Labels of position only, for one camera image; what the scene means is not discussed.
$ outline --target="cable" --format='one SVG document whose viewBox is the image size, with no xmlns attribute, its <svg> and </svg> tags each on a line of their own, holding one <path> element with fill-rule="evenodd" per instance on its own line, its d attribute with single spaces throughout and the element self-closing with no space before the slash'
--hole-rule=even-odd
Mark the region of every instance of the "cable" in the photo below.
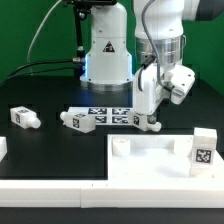
<svg viewBox="0 0 224 224">
<path fill-rule="evenodd" d="M 159 85 L 164 88 L 165 90 L 169 91 L 169 92 L 172 92 L 172 89 L 168 88 L 167 86 L 163 85 L 162 81 L 161 81 L 161 77 L 160 77 L 160 67 L 161 67 L 161 61 L 160 61 L 160 57 L 159 57 L 159 53 L 158 53 L 158 50 L 157 50 L 157 47 L 152 39 L 152 36 L 150 35 L 149 31 L 148 31 L 148 28 L 147 28 L 147 25 L 146 25 L 146 21 L 145 21 L 145 14 L 149 8 L 149 6 L 151 6 L 156 0 L 150 0 L 146 5 L 145 7 L 143 8 L 142 10 L 142 16 L 141 16 L 141 19 L 142 19 L 142 25 L 143 25 L 143 28 L 145 30 L 145 33 L 148 37 L 148 40 L 150 42 L 150 44 L 152 45 L 152 49 L 156 55 L 156 58 L 157 58 L 157 81 L 159 83 Z"/>
<path fill-rule="evenodd" d="M 22 65 L 21 67 L 17 68 L 15 71 L 10 73 L 10 75 L 8 77 L 14 76 L 19 71 L 21 71 L 25 68 L 30 68 L 31 66 L 48 65 L 48 64 L 63 64 L 63 63 L 72 63 L 72 62 L 73 62 L 72 59 L 33 62 L 33 63 L 29 63 L 29 64 L 26 64 L 26 65 Z"/>
<path fill-rule="evenodd" d="M 0 85 L 3 85 L 9 79 L 12 79 L 12 78 L 15 78 L 15 77 L 18 77 L 18 76 L 31 75 L 31 74 L 40 74 L 40 73 L 62 71 L 62 70 L 74 70 L 74 67 L 55 68 L 55 69 L 47 69 L 47 70 L 34 71 L 34 72 L 32 71 L 32 72 L 22 73 L 22 74 L 15 74 L 15 75 L 8 76 L 4 81 L 1 81 Z"/>
<path fill-rule="evenodd" d="M 44 24 L 46 23 L 48 17 L 51 15 L 51 13 L 54 11 L 54 9 L 62 2 L 63 0 L 59 0 L 57 1 L 54 6 L 49 10 L 49 12 L 47 13 L 47 15 L 45 16 L 45 18 L 43 19 L 42 23 L 40 24 L 39 28 L 37 29 L 36 34 L 34 35 L 34 38 L 30 44 L 29 50 L 28 50 L 28 54 L 27 54 L 27 62 L 30 63 L 30 55 L 31 55 L 31 51 L 33 49 L 33 46 L 36 42 L 37 37 L 40 34 L 40 31 L 42 30 Z"/>
</svg>

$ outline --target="block with marker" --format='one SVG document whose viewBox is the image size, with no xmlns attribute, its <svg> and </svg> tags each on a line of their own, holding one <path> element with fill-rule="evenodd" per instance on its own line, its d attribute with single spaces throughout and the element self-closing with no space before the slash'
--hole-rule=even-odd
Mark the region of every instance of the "block with marker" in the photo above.
<svg viewBox="0 0 224 224">
<path fill-rule="evenodd" d="M 67 127 L 83 133 L 96 129 L 95 117 L 85 113 L 62 112 L 60 118 Z"/>
<path fill-rule="evenodd" d="M 23 106 L 11 108 L 10 115 L 11 121 L 24 129 L 37 129 L 41 125 L 40 120 L 37 118 L 36 112 Z"/>
<path fill-rule="evenodd" d="M 212 165 L 216 151 L 216 144 L 217 132 L 215 129 L 194 129 L 190 169 L 191 177 L 212 177 Z"/>
</svg>

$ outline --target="small white block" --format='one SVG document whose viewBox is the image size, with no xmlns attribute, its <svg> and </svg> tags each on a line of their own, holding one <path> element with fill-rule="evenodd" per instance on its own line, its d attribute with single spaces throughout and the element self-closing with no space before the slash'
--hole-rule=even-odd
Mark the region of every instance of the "small white block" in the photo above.
<svg viewBox="0 0 224 224">
<path fill-rule="evenodd" d="M 211 166 L 216 150 L 217 132 L 215 129 L 195 128 L 192 147 L 192 164 Z"/>
<path fill-rule="evenodd" d="M 67 127 L 83 133 L 88 133 L 96 129 L 95 117 L 86 113 L 62 112 L 60 118 Z"/>
<path fill-rule="evenodd" d="M 114 137 L 112 140 L 112 151 L 115 156 L 128 156 L 131 150 L 131 143 L 129 138 Z"/>
<path fill-rule="evenodd" d="M 0 162 L 2 161 L 6 153 L 7 153 L 6 138 L 0 137 Z"/>
<path fill-rule="evenodd" d="M 212 167 L 192 166 L 190 168 L 189 176 L 196 178 L 212 178 L 213 169 Z"/>
<path fill-rule="evenodd" d="M 16 107 L 10 109 L 11 121 L 20 127 L 27 128 L 39 128 L 41 125 L 40 120 L 37 118 L 37 114 L 25 107 Z"/>
<path fill-rule="evenodd" d="M 193 137 L 186 136 L 174 139 L 174 154 L 188 157 L 192 153 Z"/>
</svg>

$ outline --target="white block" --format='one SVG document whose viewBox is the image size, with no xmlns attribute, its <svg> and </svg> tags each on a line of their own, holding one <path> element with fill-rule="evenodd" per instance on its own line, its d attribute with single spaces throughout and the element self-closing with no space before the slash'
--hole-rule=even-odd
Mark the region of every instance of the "white block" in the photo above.
<svg viewBox="0 0 224 224">
<path fill-rule="evenodd" d="M 131 150 L 131 141 L 128 138 L 114 137 L 112 140 L 112 151 L 115 156 L 128 156 Z"/>
<path fill-rule="evenodd" d="M 40 120 L 37 118 L 37 114 L 25 107 L 11 108 L 10 114 L 11 121 L 24 129 L 37 129 L 41 125 Z"/>
<path fill-rule="evenodd" d="M 152 130 L 154 132 L 158 132 L 162 128 L 161 123 L 156 122 L 155 124 L 150 124 L 148 123 L 148 117 L 146 114 L 138 114 L 133 110 L 128 112 L 128 123 L 141 129 L 142 131 Z"/>
<path fill-rule="evenodd" d="M 6 138 L 0 137 L 0 162 L 2 161 L 6 153 L 7 153 Z"/>
<path fill-rule="evenodd" d="M 213 169 L 212 167 L 192 166 L 189 176 L 197 178 L 212 178 Z"/>
<path fill-rule="evenodd" d="M 174 154 L 188 157 L 192 153 L 193 137 L 184 136 L 174 139 Z"/>
<path fill-rule="evenodd" d="M 214 160 L 216 143 L 216 130 L 195 128 L 192 147 L 192 165 L 211 166 Z"/>
<path fill-rule="evenodd" d="M 88 133 L 96 129 L 95 117 L 85 113 L 62 112 L 60 118 L 64 125 L 77 131 Z"/>
</svg>

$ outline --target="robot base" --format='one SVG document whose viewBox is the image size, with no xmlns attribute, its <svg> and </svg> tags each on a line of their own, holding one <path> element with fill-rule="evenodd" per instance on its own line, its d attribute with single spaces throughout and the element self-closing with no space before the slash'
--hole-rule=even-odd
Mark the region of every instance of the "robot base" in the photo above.
<svg viewBox="0 0 224 224">
<path fill-rule="evenodd" d="M 102 92 L 106 91 L 122 91 L 132 88 L 132 81 L 121 83 L 121 84 L 98 84 L 93 83 L 90 81 L 84 81 L 80 80 L 81 86 L 92 89 L 92 90 L 98 90 Z"/>
</svg>

